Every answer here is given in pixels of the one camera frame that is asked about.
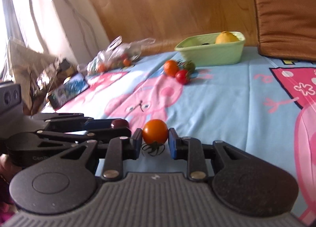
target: orange cherry tomato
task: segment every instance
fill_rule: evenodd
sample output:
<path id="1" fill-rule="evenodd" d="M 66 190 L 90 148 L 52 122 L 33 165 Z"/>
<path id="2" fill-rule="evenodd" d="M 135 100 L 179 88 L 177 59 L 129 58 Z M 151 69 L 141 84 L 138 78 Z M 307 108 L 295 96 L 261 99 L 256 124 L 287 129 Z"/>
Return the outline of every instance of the orange cherry tomato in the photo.
<path id="1" fill-rule="evenodd" d="M 148 121 L 143 128 L 143 139 L 146 144 L 157 142 L 164 144 L 168 138 L 168 126 L 160 119 Z"/>
<path id="2" fill-rule="evenodd" d="M 163 65 L 163 70 L 165 71 L 166 75 L 175 77 L 176 73 L 179 71 L 178 63 L 174 60 L 168 60 Z"/>
<path id="3" fill-rule="evenodd" d="M 101 73 L 106 72 L 107 67 L 105 64 L 99 63 L 96 70 L 97 70 L 97 73 L 101 74 Z"/>
<path id="4" fill-rule="evenodd" d="M 131 64 L 132 64 L 132 61 L 129 60 L 128 58 L 125 58 L 125 59 L 123 60 L 123 65 L 124 65 L 125 67 L 131 66 Z"/>

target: cherry tomato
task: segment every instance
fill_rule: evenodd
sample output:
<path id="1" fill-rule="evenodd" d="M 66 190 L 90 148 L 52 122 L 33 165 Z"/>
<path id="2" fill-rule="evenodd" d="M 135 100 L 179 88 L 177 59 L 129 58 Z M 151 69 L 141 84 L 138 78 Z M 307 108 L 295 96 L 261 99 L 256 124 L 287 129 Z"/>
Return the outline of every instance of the cherry tomato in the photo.
<path id="1" fill-rule="evenodd" d="M 96 69 L 97 73 L 99 74 L 106 72 L 106 70 L 107 70 L 107 67 L 103 63 L 99 63 Z"/>
<path id="2" fill-rule="evenodd" d="M 122 127 L 127 127 L 127 128 L 130 127 L 128 121 L 126 121 L 125 119 L 115 119 L 111 122 L 112 129 L 122 128 Z"/>
<path id="3" fill-rule="evenodd" d="M 168 60 L 163 65 L 163 70 L 166 75 L 175 77 L 176 73 L 179 71 L 178 63 L 174 60 Z"/>
<path id="4" fill-rule="evenodd" d="M 181 84 L 187 84 L 190 81 L 190 73 L 188 70 L 180 70 L 176 73 L 176 80 Z"/>
<path id="5" fill-rule="evenodd" d="M 126 58 L 128 58 L 128 54 L 127 54 L 127 53 L 124 53 L 124 54 L 121 55 L 121 59 L 122 59 L 122 60 L 124 60 L 124 59 L 126 59 Z"/>
<path id="6" fill-rule="evenodd" d="M 148 121 L 143 128 L 143 139 L 146 144 L 157 142 L 164 144 L 168 138 L 168 126 L 160 119 Z"/>
<path id="7" fill-rule="evenodd" d="M 123 60 L 123 65 L 124 65 L 125 67 L 131 66 L 131 64 L 132 64 L 132 61 L 129 60 L 128 58 L 125 58 L 125 59 Z"/>

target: pink pattern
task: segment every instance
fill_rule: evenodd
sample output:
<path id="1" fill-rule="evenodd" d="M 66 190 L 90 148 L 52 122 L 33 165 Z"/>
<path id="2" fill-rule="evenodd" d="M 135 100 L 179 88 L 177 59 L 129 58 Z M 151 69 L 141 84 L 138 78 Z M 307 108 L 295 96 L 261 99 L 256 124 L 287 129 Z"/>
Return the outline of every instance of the pink pattern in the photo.
<path id="1" fill-rule="evenodd" d="M 256 74 L 254 76 L 254 79 L 258 79 L 259 77 L 262 77 L 261 78 L 261 81 L 264 82 L 264 83 L 270 83 L 273 81 L 273 76 L 272 75 L 264 75 L 264 74 Z"/>
<path id="2" fill-rule="evenodd" d="M 300 219 L 309 225 L 316 219 L 316 103 L 305 106 L 297 117 L 294 157 L 298 184 L 308 205 Z"/>
<path id="3" fill-rule="evenodd" d="M 315 68 L 276 68 L 271 69 L 274 76 L 292 98 L 298 97 L 297 104 L 303 108 L 316 101 Z"/>
<path id="4" fill-rule="evenodd" d="M 269 99 L 268 97 L 265 99 L 266 102 L 263 102 L 263 104 L 265 106 L 271 106 L 272 108 L 270 108 L 268 110 L 268 113 L 272 114 L 274 113 L 278 108 L 279 105 L 285 105 L 285 104 L 289 104 L 292 102 L 295 102 L 298 100 L 298 97 L 295 97 L 293 99 L 288 99 L 288 100 L 283 100 L 283 101 L 279 101 L 279 102 L 274 102 L 273 100 Z"/>
<path id="5" fill-rule="evenodd" d="M 316 219 L 316 69 L 271 69 L 291 100 L 274 102 L 267 99 L 265 105 L 275 111 L 280 104 L 295 101 L 302 108 L 294 128 L 294 159 L 297 181 L 308 208 L 300 220 L 310 225 Z"/>
<path id="6" fill-rule="evenodd" d="M 165 108 L 173 105 L 181 96 L 183 85 L 164 74 L 149 78 L 136 86 L 133 93 L 112 99 L 105 109 L 109 117 L 130 118 L 132 132 L 151 119 L 167 120 Z"/>
<path id="7" fill-rule="evenodd" d="M 121 79 L 127 73 L 128 71 L 113 73 L 109 72 L 93 77 L 92 79 L 88 80 L 90 87 L 75 97 L 73 100 L 65 104 L 61 109 L 58 110 L 58 113 L 80 112 L 82 106 L 90 102 L 95 94 L 109 87 L 112 83 Z"/>

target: blue bed sheet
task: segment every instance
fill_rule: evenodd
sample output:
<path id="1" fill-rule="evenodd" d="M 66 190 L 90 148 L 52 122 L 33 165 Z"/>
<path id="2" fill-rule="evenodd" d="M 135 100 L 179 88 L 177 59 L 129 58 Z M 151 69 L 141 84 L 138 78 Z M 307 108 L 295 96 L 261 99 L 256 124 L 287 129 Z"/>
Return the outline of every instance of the blue bed sheet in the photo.
<path id="1" fill-rule="evenodd" d="M 159 118 L 179 136 L 226 141 L 291 173 L 300 186 L 293 213 L 305 223 L 314 220 L 315 66 L 262 57 L 245 47 L 240 63 L 198 67 L 183 86 L 164 74 L 168 59 L 182 58 L 176 52 L 144 57 L 134 67 L 98 76 L 59 112 L 126 118 L 132 130 Z M 140 101 L 144 112 L 136 108 Z M 185 173 L 186 162 L 172 160 L 166 145 L 159 156 L 125 161 L 124 170 Z"/>

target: phone screen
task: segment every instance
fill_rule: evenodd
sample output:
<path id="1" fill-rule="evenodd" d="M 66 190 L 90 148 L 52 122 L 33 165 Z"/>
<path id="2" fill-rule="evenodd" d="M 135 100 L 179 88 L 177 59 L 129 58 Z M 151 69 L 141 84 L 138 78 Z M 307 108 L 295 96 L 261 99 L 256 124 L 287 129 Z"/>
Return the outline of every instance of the phone screen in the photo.
<path id="1" fill-rule="evenodd" d="M 87 88 L 89 88 L 89 84 L 84 76 L 82 74 L 76 74 L 68 82 L 53 90 L 48 96 L 48 99 L 52 107 L 58 109 Z"/>

